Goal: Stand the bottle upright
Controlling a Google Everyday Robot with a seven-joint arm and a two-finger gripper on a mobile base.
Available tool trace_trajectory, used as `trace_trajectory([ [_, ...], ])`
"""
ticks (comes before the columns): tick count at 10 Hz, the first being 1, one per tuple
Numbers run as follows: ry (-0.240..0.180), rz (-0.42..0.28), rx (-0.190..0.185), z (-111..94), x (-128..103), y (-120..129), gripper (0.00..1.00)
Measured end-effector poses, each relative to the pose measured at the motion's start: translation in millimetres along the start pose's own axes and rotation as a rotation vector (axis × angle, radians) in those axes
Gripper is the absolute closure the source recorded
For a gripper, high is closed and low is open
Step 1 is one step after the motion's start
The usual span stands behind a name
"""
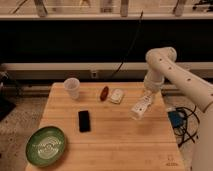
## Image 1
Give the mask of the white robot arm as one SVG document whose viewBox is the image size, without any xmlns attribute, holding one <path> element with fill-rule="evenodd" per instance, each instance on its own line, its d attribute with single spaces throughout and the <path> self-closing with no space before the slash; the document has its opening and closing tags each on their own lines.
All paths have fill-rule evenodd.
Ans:
<svg viewBox="0 0 213 171">
<path fill-rule="evenodd" d="M 173 47 L 154 48 L 146 53 L 148 72 L 144 86 L 158 92 L 167 78 L 203 113 L 198 128 L 191 168 L 192 171 L 213 171 L 213 84 L 179 67 Z"/>
</svg>

